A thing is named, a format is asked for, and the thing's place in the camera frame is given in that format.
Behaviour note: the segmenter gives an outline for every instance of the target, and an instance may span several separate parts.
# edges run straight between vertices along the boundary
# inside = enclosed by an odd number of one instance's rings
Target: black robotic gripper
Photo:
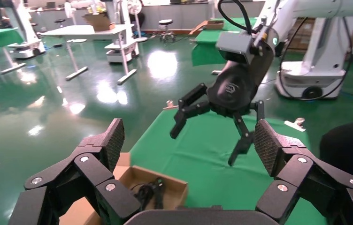
[[[257,90],[255,84],[251,82],[251,79],[245,79],[240,73],[235,73],[236,67],[240,65],[235,65],[220,73],[213,86],[208,88],[201,83],[179,99],[178,112],[174,116],[176,124],[170,132],[171,138],[177,138],[188,118],[210,110],[224,117],[233,118],[241,138],[228,160],[230,166],[234,164],[239,154],[246,154],[253,143],[254,133],[247,129],[241,115],[255,110],[257,121],[265,118],[264,102],[260,100],[251,103]],[[195,103],[204,95],[207,95],[208,101]]]

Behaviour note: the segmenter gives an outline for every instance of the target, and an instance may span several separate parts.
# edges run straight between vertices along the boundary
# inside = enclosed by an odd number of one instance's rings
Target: white wall
[[[55,5],[63,5],[66,1],[65,0],[28,0],[29,7],[45,7],[47,2],[54,1]]]

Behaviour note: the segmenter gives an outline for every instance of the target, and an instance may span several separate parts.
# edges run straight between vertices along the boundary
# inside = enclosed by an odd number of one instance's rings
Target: black cable
[[[141,203],[142,209],[144,210],[149,204],[150,200],[154,197],[154,209],[163,209],[163,196],[165,191],[165,185],[161,178],[157,178],[155,181],[150,183],[141,183],[133,186],[131,190],[139,187],[138,192],[134,195],[136,199]]]
[[[142,184],[138,192],[135,194],[137,200],[141,203],[142,209],[145,209],[154,195],[154,190],[151,184]]]
[[[238,24],[237,22],[233,21],[229,16],[227,16],[223,12],[222,7],[221,7],[223,0],[219,0],[218,10],[219,10],[219,13],[222,15],[222,17],[225,18],[225,20],[227,20],[231,24],[235,25],[236,27],[238,27],[242,30],[246,30],[248,35],[251,35],[251,33],[254,33],[254,34],[257,33],[257,30],[254,30],[254,32],[251,30],[250,18],[248,17],[248,13],[247,13],[246,9],[244,8],[243,4],[239,0],[232,0],[232,1],[235,2],[238,5],[238,7],[240,8],[240,11],[244,17],[244,21],[246,23],[246,27],[241,24]]]
[[[342,83],[344,82],[345,78],[346,78],[346,75],[348,74],[348,71],[349,69],[351,68],[351,64],[352,64],[352,61],[353,61],[353,44],[352,44],[352,40],[351,40],[351,35],[349,34],[349,28],[348,28],[348,23],[346,22],[346,19],[345,17],[342,17],[343,19],[343,22],[344,22],[344,26],[345,26],[345,31],[346,31],[346,34],[347,34],[347,37],[348,37],[348,41],[349,41],[349,53],[350,53],[350,56],[349,56],[349,61],[348,61],[348,64],[346,66],[346,69],[345,69],[345,73],[341,79],[341,82],[333,89],[331,90],[329,93],[323,95],[323,96],[320,96],[320,97],[315,97],[315,98],[300,98],[300,97],[294,97],[292,96],[285,88],[285,86],[283,85],[283,79],[282,79],[282,63],[284,61],[284,58],[286,56],[286,53],[287,53],[287,49],[290,47],[290,44],[292,43],[292,40],[294,39],[294,37],[297,35],[298,31],[300,30],[300,28],[302,27],[302,25],[305,23],[305,21],[308,19],[308,17],[305,17],[304,20],[299,24],[298,28],[295,30],[294,34],[292,35],[291,37],[291,40],[289,41],[287,47],[286,47],[286,50],[284,51],[282,57],[281,57],[281,60],[280,60],[280,65],[279,65],[279,80],[280,80],[280,85],[282,86],[283,90],[287,93],[287,95],[289,95],[291,98],[293,99],[296,99],[296,100],[301,100],[301,101],[313,101],[313,100],[318,100],[318,99],[322,99],[322,98],[325,98],[329,95],[331,95],[333,92],[335,92],[335,90],[337,90],[341,85]]]
[[[131,191],[132,191],[133,189],[135,189],[135,188],[136,188],[137,186],[139,186],[139,185],[144,185],[144,183],[137,184],[137,185],[133,186],[133,187],[131,188]]]
[[[272,81],[275,81],[276,80],[276,78],[275,79],[272,79],[272,80],[269,80],[269,81],[266,81],[266,82],[263,82],[263,83],[260,83],[260,85],[261,84],[266,84],[266,83],[269,83],[269,82],[272,82]]]

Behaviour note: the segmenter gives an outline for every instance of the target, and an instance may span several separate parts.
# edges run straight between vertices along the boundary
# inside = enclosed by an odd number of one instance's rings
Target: white robot
[[[106,4],[107,15],[109,16],[110,21],[132,27],[126,0],[103,0],[103,2]],[[122,46],[127,62],[139,55],[138,42],[133,38],[132,29],[127,29],[125,31]],[[106,46],[105,49],[110,49],[110,51],[106,53],[108,62],[123,61],[118,42],[111,43]]]
[[[318,17],[304,60],[284,62],[276,88],[281,95],[290,98],[336,98],[345,75],[348,34],[353,32],[352,18],[347,20],[347,29],[343,19],[338,18],[345,16],[353,16],[353,0],[267,0],[253,26],[258,32],[223,32],[217,47],[242,55],[250,64],[254,56],[252,49],[257,48],[262,53],[259,43],[265,41],[274,57],[275,47],[287,38],[295,18]]]
[[[5,8],[12,27],[18,28],[24,42],[8,45],[13,48],[10,55],[15,59],[28,59],[45,52],[44,44],[30,24],[30,15],[21,0],[0,0],[0,8]]]
[[[123,32],[122,46],[125,52],[125,60],[136,58],[139,55],[138,43],[133,38],[132,24],[129,17],[126,0],[84,0],[84,1],[72,1],[71,6],[73,8],[91,7],[93,13],[96,13],[96,6],[105,7],[109,20],[117,24],[125,24],[131,28],[126,29]],[[120,51],[120,45],[117,40],[107,45],[105,49],[109,50],[106,52],[108,62],[123,62],[123,56]]]

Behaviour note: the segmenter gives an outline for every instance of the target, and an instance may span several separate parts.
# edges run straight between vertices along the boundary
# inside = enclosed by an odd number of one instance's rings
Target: white table
[[[70,81],[74,77],[88,70],[88,67],[82,67],[80,69],[78,68],[76,64],[76,60],[74,59],[73,51],[70,48],[70,43],[67,42],[67,40],[71,40],[71,39],[87,39],[87,40],[120,39],[121,40],[122,39],[121,33],[126,29],[129,29],[129,26],[122,25],[122,24],[117,24],[115,28],[107,31],[94,31],[93,27],[90,25],[72,25],[72,26],[62,27],[56,30],[48,31],[46,33],[42,33],[41,35],[65,39],[67,50],[69,52],[71,60],[73,61],[73,66],[75,69],[74,73],[66,77],[66,81]],[[136,72],[136,69],[133,69],[131,71],[128,70],[128,65],[125,58],[125,52],[124,52],[123,46],[121,45],[121,42],[120,42],[120,50],[123,57],[123,67],[124,67],[125,75],[117,81],[118,85],[123,84],[128,78],[130,78]]]

